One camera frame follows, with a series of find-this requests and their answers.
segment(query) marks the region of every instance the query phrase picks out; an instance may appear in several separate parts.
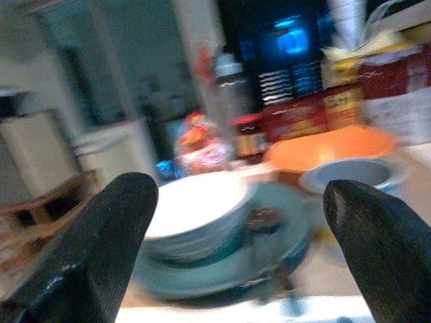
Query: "orange bowl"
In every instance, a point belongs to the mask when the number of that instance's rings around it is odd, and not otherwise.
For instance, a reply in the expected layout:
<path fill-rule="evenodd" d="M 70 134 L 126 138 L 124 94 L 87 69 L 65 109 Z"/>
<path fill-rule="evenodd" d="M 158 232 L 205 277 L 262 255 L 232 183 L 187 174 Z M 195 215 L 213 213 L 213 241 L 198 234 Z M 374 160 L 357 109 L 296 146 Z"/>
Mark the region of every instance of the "orange bowl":
<path fill-rule="evenodd" d="M 302 173 L 325 163 L 352 157 L 382 157 L 394 150 L 392 135 L 367 126 L 283 140 L 271 146 L 265 158 L 279 170 L 279 181 L 298 186 Z"/>

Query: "countertop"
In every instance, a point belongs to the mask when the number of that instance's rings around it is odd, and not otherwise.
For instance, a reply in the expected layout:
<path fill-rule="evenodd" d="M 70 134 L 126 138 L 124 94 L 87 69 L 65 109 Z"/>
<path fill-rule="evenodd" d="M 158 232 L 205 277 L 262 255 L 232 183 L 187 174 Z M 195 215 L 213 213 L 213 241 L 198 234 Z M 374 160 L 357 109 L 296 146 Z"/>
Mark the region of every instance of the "countertop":
<path fill-rule="evenodd" d="M 431 225 L 431 170 L 411 154 L 415 149 L 403 147 L 387 159 L 400 163 L 409 172 L 405 185 L 404 201 L 428 224 Z M 314 241 L 303 263 L 291 275 L 300 297 L 310 296 L 360 296 L 360 291 L 345 262 L 337 258 L 318 240 Z M 154 299 L 133 282 L 129 284 L 121 311 L 129 308 L 174 308 L 175 303 Z"/>

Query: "stack of cups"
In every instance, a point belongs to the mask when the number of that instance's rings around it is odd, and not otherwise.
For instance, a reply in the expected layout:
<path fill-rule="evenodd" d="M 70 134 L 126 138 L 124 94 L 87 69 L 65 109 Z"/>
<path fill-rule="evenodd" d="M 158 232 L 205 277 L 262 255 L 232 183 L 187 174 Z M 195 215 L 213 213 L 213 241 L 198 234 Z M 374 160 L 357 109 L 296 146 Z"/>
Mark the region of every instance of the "stack of cups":
<path fill-rule="evenodd" d="M 336 47 L 348 50 L 361 46 L 366 23 L 366 0 L 327 0 L 335 29 Z"/>

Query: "jar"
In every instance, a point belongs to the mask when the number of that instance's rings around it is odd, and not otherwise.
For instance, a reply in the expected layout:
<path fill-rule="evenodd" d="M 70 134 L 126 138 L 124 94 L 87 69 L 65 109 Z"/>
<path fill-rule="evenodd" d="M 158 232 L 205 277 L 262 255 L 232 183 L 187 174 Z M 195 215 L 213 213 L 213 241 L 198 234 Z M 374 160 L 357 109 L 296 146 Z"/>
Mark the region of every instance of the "jar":
<path fill-rule="evenodd" d="M 247 164 L 257 164 L 267 151 L 265 133 L 261 127 L 261 114 L 249 114 L 234 121 L 236 127 L 236 154 Z"/>

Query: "teal plate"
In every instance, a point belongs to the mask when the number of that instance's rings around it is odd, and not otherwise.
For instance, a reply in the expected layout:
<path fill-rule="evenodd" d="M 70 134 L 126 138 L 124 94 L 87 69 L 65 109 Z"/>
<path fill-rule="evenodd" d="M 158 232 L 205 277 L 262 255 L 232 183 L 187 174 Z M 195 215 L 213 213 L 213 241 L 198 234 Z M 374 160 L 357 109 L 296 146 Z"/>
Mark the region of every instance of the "teal plate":
<path fill-rule="evenodd" d="M 163 299 L 186 299 L 244 285 L 278 260 L 287 259 L 289 271 L 294 270 L 312 235 L 306 197 L 283 184 L 256 185 L 254 209 L 271 207 L 284 216 L 277 232 L 256 236 L 253 246 L 244 246 L 239 233 L 213 256 L 188 264 L 153 259 L 141 247 L 132 274 L 134 284 Z"/>

